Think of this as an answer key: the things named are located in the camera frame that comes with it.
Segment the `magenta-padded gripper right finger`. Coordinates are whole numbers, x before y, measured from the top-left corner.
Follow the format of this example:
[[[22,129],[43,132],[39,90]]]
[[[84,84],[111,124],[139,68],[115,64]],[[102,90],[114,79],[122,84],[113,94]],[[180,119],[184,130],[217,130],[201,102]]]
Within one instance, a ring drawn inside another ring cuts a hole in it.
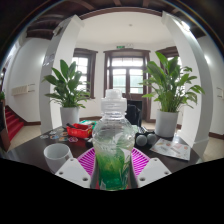
[[[130,184],[140,188],[171,174],[159,158],[149,158],[134,148],[131,152]]]

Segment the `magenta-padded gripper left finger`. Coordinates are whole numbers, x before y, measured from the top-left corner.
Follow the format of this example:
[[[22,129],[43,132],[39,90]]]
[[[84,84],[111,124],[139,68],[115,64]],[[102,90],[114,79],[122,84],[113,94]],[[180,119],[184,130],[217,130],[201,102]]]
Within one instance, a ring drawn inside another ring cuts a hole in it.
[[[93,148],[78,158],[70,158],[56,175],[84,188],[95,188],[97,183],[95,150]]]

